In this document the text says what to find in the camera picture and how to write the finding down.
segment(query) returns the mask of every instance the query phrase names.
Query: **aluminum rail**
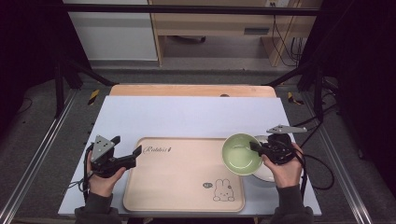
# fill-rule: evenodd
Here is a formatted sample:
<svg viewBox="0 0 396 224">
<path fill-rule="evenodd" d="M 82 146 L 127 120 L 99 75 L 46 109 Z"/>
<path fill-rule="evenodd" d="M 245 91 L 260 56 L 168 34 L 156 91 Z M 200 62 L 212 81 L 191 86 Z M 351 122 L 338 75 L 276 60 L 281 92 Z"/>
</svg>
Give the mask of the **aluminum rail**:
<svg viewBox="0 0 396 224">
<path fill-rule="evenodd" d="M 277 16 L 337 15 L 340 12 L 300 7 L 223 7 L 178 5 L 108 5 L 108 4 L 42 4 L 47 10 L 68 12 L 121 12 L 121 13 L 184 13 L 184 14 L 237 14 Z"/>
<path fill-rule="evenodd" d="M 312 98 L 308 96 L 306 92 L 302 92 L 302 97 L 304 102 L 306 102 L 309 112 L 312 116 L 315 116 L 313 101 Z M 340 156 L 332 145 L 332 140 L 330 139 L 326 129 L 323 124 L 318 128 L 320 133 L 320 137 L 323 140 L 325 145 L 326 155 L 329 159 L 329 162 L 332 164 L 334 169 L 334 174 L 337 176 L 337 179 L 340 183 L 341 189 L 343 190 L 347 201 L 349 202 L 349 206 L 352 209 L 352 212 L 358 221 L 359 224 L 371 224 L 373 223 L 366 206 L 361 200 L 361 196 L 359 195 L 356 187 L 347 172 L 347 168 L 342 163 Z"/>
<path fill-rule="evenodd" d="M 70 111 L 70 108 L 76 98 L 77 93 L 78 90 L 71 90 L 69 92 L 67 99 L 64 103 L 63 113 L 60 114 L 60 116 L 52 122 L 38 150 L 30 161 L 30 164 L 26 168 L 26 171 L 24 172 L 20 182 L 18 183 L 17 187 L 14 189 L 14 192 L 11 194 L 6 205 L 2 209 L 0 213 L 0 223 L 11 223 L 12 218 L 14 218 L 24 196 L 32 185 L 41 164 L 43 163 L 47 153 L 49 152 L 50 146 L 52 145 L 56 135 L 61 129 L 67 113 Z"/>
</svg>

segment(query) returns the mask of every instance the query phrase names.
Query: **cartoon bunny drawing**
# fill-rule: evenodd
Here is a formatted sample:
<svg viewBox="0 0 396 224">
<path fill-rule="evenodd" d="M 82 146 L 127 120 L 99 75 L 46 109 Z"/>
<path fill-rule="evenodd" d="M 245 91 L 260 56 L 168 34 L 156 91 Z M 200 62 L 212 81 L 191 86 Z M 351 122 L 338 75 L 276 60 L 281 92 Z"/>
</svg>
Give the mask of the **cartoon bunny drawing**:
<svg viewBox="0 0 396 224">
<path fill-rule="evenodd" d="M 234 200 L 235 198 L 233 197 L 233 188 L 230 185 L 230 180 L 218 179 L 216 181 L 215 197 L 213 197 L 213 201 L 233 202 Z"/>
</svg>

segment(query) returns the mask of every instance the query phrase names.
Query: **white cabinet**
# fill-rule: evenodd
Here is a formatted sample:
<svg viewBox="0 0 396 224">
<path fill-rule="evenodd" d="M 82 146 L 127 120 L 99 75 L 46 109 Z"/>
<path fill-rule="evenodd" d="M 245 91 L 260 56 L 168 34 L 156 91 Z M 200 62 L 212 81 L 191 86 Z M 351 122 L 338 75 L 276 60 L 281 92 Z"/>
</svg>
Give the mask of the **white cabinet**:
<svg viewBox="0 0 396 224">
<path fill-rule="evenodd" d="M 147 0 L 64 0 L 66 4 L 146 5 Z M 148 13 L 69 12 L 91 62 L 157 61 Z"/>
</svg>

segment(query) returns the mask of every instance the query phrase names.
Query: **wooden board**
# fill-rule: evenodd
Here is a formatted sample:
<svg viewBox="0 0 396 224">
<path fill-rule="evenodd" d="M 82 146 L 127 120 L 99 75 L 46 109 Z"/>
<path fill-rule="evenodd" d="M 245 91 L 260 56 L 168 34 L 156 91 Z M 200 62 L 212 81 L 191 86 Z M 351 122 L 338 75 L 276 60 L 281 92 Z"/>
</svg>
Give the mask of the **wooden board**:
<svg viewBox="0 0 396 224">
<path fill-rule="evenodd" d="M 222 138 L 142 138 L 123 203 L 129 211 L 238 212 L 239 175 L 221 159 Z"/>
<path fill-rule="evenodd" d="M 116 85 L 110 95 L 122 96 L 241 96 L 276 97 L 274 88 L 269 86 L 241 85 Z"/>
</svg>

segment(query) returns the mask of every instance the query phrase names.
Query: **bowl rim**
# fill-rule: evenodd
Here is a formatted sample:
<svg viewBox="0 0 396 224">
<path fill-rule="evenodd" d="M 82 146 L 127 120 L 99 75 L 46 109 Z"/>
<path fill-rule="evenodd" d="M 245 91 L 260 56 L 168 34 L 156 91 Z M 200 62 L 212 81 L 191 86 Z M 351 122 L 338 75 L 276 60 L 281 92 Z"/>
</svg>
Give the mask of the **bowl rim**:
<svg viewBox="0 0 396 224">
<path fill-rule="evenodd" d="M 250 135 L 250 134 L 248 134 L 248 133 L 235 133 L 235 134 L 233 134 L 233 135 L 231 135 L 231 136 L 229 136 L 229 137 L 227 137 L 227 138 L 225 139 L 225 141 L 224 141 L 224 143 L 223 143 L 223 146 L 222 146 L 222 149 L 221 149 L 221 159 L 222 159 L 222 161 L 223 161 L 223 164 L 227 167 L 227 169 L 228 169 L 229 171 L 233 172 L 234 174 L 236 174 L 236 175 L 252 175 L 252 174 L 254 174 L 255 172 L 257 172 L 257 171 L 260 169 L 260 167 L 262 166 L 262 159 L 260 159 L 260 160 L 261 160 L 261 161 L 260 161 L 260 164 L 257 166 L 257 168 L 256 168 L 254 171 L 249 172 L 249 173 L 245 173 L 245 174 L 240 174 L 240 173 L 237 173 L 236 171 L 232 170 L 232 169 L 228 166 L 227 162 L 224 160 L 224 153 L 223 153 L 223 151 L 224 151 L 224 145 L 225 145 L 225 143 L 226 143 L 230 138 L 235 137 L 236 135 L 240 135 L 240 134 L 246 135 L 246 136 L 248 136 L 248 137 L 251 137 L 251 138 L 254 139 L 258 144 L 260 143 L 260 141 L 257 140 L 253 135 Z"/>
</svg>

